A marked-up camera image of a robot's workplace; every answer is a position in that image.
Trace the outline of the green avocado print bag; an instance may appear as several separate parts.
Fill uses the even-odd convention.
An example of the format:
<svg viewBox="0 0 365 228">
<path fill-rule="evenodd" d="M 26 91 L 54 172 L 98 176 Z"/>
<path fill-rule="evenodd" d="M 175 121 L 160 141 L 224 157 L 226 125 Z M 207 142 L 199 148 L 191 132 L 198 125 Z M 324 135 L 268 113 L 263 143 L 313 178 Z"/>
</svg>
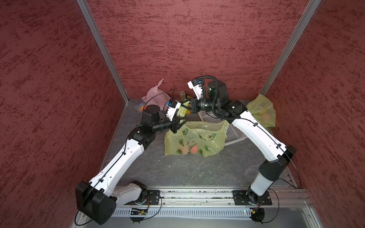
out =
<svg viewBox="0 0 365 228">
<path fill-rule="evenodd" d="M 229 123 L 186 122 L 173 133 L 166 132 L 164 137 L 164 153 L 166 155 L 183 155 L 182 148 L 199 146 L 197 154 L 209 157 L 218 154 L 225 146 Z"/>
</svg>

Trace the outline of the pink plastic bag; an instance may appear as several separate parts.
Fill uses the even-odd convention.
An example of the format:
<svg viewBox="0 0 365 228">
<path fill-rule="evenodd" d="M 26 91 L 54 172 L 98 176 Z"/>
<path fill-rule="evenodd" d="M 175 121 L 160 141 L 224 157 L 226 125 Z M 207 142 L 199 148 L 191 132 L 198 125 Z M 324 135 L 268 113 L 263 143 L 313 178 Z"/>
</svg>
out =
<svg viewBox="0 0 365 228">
<path fill-rule="evenodd" d="M 159 88 L 163 81 L 164 78 L 161 79 L 157 85 L 150 88 L 147 94 L 142 97 L 142 100 L 146 103 L 146 107 L 148 105 L 157 105 L 162 110 L 165 103 L 170 101 L 171 97 Z"/>
</svg>

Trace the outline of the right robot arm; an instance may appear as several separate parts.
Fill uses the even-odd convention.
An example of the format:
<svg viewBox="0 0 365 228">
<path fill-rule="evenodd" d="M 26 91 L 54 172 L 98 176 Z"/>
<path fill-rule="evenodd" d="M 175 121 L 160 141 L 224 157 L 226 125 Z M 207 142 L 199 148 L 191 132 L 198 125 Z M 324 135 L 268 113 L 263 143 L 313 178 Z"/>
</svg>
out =
<svg viewBox="0 0 365 228">
<path fill-rule="evenodd" d="M 272 136 L 241 101 L 231 100 L 227 86 L 222 81 L 213 76 L 201 76 L 189 81 L 188 87 L 195 94 L 195 97 L 189 99 L 188 110 L 192 113 L 213 112 L 217 118 L 226 120 L 243 132 L 265 157 L 265 161 L 259 166 L 259 173 L 246 192 L 247 202 L 259 205 L 264 194 L 280 177 L 297 150 Z"/>
</svg>

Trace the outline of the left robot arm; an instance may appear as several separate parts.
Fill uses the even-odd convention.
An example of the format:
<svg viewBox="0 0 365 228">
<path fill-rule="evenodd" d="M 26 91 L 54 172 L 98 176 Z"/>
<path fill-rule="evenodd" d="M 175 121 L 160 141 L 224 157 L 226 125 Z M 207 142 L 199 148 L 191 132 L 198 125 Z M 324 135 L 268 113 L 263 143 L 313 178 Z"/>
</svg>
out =
<svg viewBox="0 0 365 228">
<path fill-rule="evenodd" d="M 77 185 L 75 194 L 79 212 L 103 225 L 117 206 L 145 198 L 142 194 L 145 187 L 139 182 L 130 183 L 119 191 L 115 191 L 115 187 L 136 158 L 153 142 L 157 132 L 169 129 L 176 133 L 188 121 L 186 117 L 177 116 L 181 107 L 180 102 L 170 100 L 166 111 L 157 105 L 148 105 L 142 111 L 141 123 L 129 133 L 114 158 L 89 182 L 81 181 Z"/>
</svg>

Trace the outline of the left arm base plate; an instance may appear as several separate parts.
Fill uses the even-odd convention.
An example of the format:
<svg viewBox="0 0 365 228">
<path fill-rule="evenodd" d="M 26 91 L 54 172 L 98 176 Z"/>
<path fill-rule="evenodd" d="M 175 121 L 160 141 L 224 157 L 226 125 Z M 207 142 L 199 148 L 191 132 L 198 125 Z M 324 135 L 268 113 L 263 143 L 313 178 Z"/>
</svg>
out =
<svg viewBox="0 0 365 228">
<path fill-rule="evenodd" d="M 126 203 L 132 206 L 151 206 L 161 204 L 159 190 L 144 190 L 141 192 L 137 200 Z"/>
</svg>

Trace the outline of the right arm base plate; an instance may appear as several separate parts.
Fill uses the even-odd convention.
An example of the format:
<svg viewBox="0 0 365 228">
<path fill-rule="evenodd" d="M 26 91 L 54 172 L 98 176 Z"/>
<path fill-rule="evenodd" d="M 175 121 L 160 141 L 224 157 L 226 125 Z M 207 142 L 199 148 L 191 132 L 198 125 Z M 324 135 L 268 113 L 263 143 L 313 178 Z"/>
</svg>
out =
<svg viewBox="0 0 365 228">
<path fill-rule="evenodd" d="M 236 206 L 271 206 L 272 201 L 268 191 L 262 196 L 258 196 L 253 191 L 249 190 L 234 190 L 232 191 L 234 203 Z"/>
</svg>

